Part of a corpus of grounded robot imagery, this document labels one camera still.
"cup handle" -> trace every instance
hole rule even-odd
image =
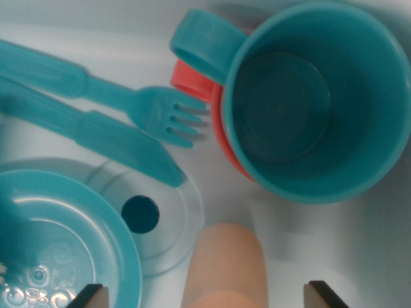
[[[181,59],[178,59],[175,64],[170,84],[183,93],[209,104],[213,102],[214,88],[221,87],[221,85],[200,74]]]
[[[190,10],[177,26],[170,49],[185,63],[220,85],[247,35],[219,16]]]

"drain hole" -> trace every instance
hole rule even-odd
[[[133,233],[148,233],[160,220],[159,207],[146,196],[134,196],[126,201],[121,216]]]

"plastic fork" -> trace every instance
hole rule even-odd
[[[178,90],[148,87],[138,91],[89,76],[85,69],[38,51],[0,40],[0,76],[65,98],[85,98],[125,112],[142,132],[158,141],[191,148],[178,132],[197,131],[180,120],[201,122],[186,108],[205,105]]]

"red cup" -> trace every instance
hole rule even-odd
[[[180,91],[211,104],[214,134],[224,155],[239,172],[253,180],[238,161],[224,131],[221,117],[223,86],[200,74],[180,59],[175,64],[170,83]]]

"teal cup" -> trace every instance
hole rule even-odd
[[[374,185],[411,129],[411,69],[396,38],[347,4],[286,9],[246,36],[190,10],[171,50],[224,86],[222,121],[247,173],[283,198],[331,203]]]

